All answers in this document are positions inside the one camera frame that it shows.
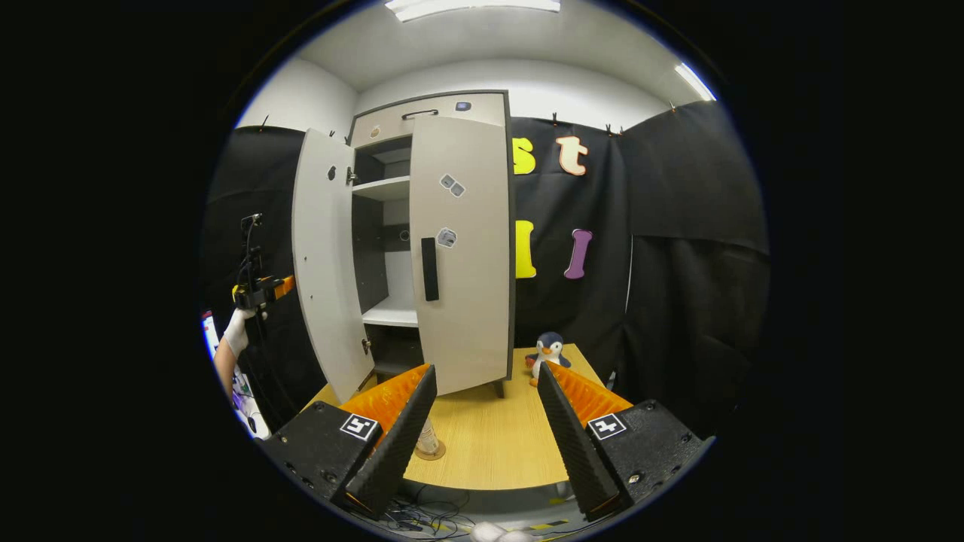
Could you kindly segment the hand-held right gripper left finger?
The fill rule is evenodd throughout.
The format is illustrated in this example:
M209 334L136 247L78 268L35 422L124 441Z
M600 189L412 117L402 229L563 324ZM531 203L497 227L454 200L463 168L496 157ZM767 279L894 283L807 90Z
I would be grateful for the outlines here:
M421 364L344 405L313 402L261 440L261 451L317 500L378 520L402 483L436 397L436 368Z

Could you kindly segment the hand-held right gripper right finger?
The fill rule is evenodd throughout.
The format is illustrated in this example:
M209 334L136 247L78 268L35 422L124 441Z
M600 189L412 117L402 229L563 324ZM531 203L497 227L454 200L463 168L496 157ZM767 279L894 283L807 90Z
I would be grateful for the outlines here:
M647 507L716 441L701 438L660 402L631 405L558 364L541 368L537 390L576 504L589 522Z

